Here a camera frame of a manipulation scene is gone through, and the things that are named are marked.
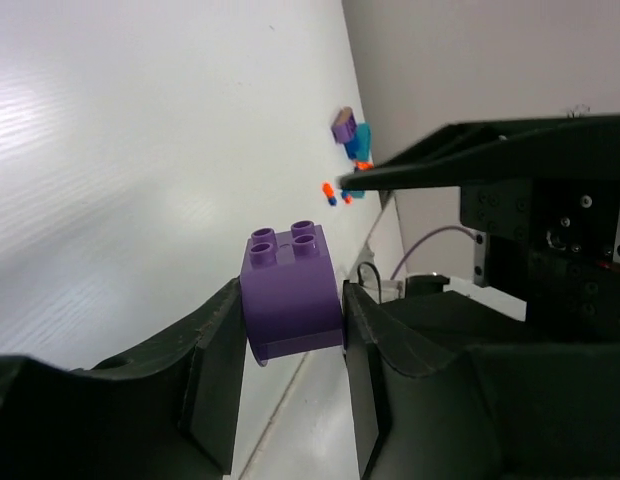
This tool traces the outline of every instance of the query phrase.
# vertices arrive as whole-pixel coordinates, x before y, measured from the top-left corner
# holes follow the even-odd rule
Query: purple lego piece
[[[262,228],[246,246],[239,277],[246,330],[260,365],[343,344],[343,315],[328,245],[319,225]]]
[[[357,131],[357,122],[350,107],[342,108],[332,124],[332,134],[337,143],[348,143],[354,138]]]

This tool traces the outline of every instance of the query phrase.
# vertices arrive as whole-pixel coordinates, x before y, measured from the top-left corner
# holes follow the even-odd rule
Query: black cable
[[[377,287],[379,289],[379,303],[382,303],[382,295],[381,295],[381,274],[379,273],[379,269],[377,268],[377,266],[374,263],[371,262],[361,262],[359,265],[357,265],[357,283],[363,287],[364,281],[363,281],[363,275],[361,275],[361,267],[363,265],[366,265],[367,267],[370,267],[370,270],[372,270],[372,272],[374,273],[375,278],[377,279]]]
[[[395,278],[397,278],[397,275],[399,275],[399,271],[401,270],[401,267],[403,267],[403,264],[408,261],[408,258],[410,258],[410,255],[412,255],[417,248],[419,248],[421,245],[423,245],[423,243],[426,240],[428,240],[429,238],[432,238],[435,235],[438,235],[438,234],[440,234],[442,232],[448,232],[450,230],[455,230],[457,232],[465,233],[473,241],[476,240],[476,236],[472,232],[472,230],[470,230],[469,228],[460,227],[459,225],[446,225],[445,227],[440,227],[440,228],[437,228],[435,230],[432,230],[430,233],[427,233],[422,238],[417,240],[417,242],[408,249],[406,254],[399,261],[399,265],[397,265],[397,268],[395,268],[394,272],[392,272],[392,275],[390,275],[390,280],[394,280]]]

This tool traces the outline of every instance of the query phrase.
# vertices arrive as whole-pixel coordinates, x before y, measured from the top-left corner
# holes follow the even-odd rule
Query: lego stud
[[[252,233],[252,244],[258,245],[260,243],[271,243],[274,247],[277,246],[277,236],[272,228],[260,228]]]
[[[301,235],[292,242],[292,251],[295,258],[312,258],[319,254],[314,235]]]
[[[258,243],[250,248],[250,263],[253,267],[269,267],[277,263],[277,255],[274,245],[271,243]]]
[[[292,224],[290,227],[292,238],[300,237],[301,235],[314,235],[314,222],[310,220],[301,220]]]

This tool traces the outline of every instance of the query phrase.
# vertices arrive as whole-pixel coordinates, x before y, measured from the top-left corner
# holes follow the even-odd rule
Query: small toy figure
[[[341,190],[341,198],[343,198],[343,201],[346,202],[347,205],[352,203],[352,195],[350,195],[349,190]]]
[[[323,190],[323,193],[328,199],[328,203],[332,205],[333,207],[336,207],[337,197],[334,196],[334,189],[332,188],[332,185],[330,185],[328,182],[325,182],[321,189]]]

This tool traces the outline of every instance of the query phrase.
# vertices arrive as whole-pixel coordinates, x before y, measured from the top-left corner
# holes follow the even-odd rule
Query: blue lego brick
[[[354,138],[344,144],[346,154],[350,160],[367,162],[370,158],[370,126],[367,123],[359,123]]]
[[[363,191],[359,191],[359,190],[341,190],[341,198],[343,198],[344,200],[350,196],[352,198],[363,198],[365,197],[366,192]]]

